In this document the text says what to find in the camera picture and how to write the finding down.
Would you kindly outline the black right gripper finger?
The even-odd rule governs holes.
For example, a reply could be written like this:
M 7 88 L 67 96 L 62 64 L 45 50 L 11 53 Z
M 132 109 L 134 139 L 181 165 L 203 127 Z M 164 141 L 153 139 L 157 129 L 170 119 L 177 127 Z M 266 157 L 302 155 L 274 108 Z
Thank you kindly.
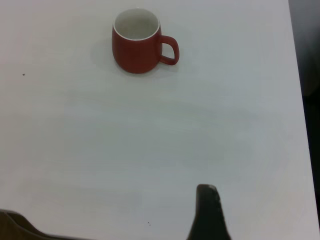
M 189 240 L 229 240 L 231 238 L 217 188 L 199 184 L 196 188 L 195 217 Z

